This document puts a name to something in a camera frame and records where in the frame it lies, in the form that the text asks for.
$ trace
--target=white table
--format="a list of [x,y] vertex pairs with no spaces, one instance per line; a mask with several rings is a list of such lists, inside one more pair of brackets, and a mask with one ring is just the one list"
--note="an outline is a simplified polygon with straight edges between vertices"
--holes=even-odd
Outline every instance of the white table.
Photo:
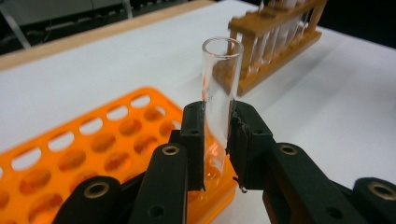
[[[224,1],[3,65],[0,152],[142,86],[180,107],[200,100],[202,43],[229,35],[231,17],[254,8]],[[396,183],[396,50],[322,32],[317,44],[239,100],[255,106],[277,142],[302,147],[330,179],[349,188],[366,176]],[[214,221],[267,222],[258,191],[238,191]]]

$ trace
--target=white tabletop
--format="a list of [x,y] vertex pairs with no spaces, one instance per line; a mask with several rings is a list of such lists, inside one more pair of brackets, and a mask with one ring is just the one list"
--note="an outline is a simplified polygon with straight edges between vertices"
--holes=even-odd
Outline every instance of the white tabletop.
[[[138,89],[201,100],[201,45],[254,6],[228,0],[0,73],[0,153]],[[323,29],[313,47],[238,100],[277,142],[302,147],[352,188],[396,183],[396,50]],[[267,223],[262,193],[238,191],[214,223]]]

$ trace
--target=wooden test tube rack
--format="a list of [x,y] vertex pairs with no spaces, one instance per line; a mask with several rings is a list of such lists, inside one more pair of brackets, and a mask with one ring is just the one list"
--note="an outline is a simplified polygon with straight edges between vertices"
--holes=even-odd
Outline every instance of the wooden test tube rack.
[[[246,15],[241,18],[232,18],[228,25],[230,29],[230,38],[237,39],[237,37],[241,35],[241,42],[244,45],[237,93],[239,96],[253,89],[284,64],[320,39],[321,32],[316,31],[316,28],[326,2],[327,0],[306,0],[305,3],[297,3],[294,8],[282,8],[275,5],[271,8],[265,7],[260,14],[258,11],[247,12]],[[255,39],[263,37],[279,25],[302,16],[311,10],[313,11],[308,26],[304,28],[303,35],[296,35],[299,40],[291,41],[286,47],[275,54],[269,64],[262,64],[258,72],[250,74],[248,68],[250,66]],[[222,76],[222,78],[216,79],[223,86],[230,86],[227,77]]]

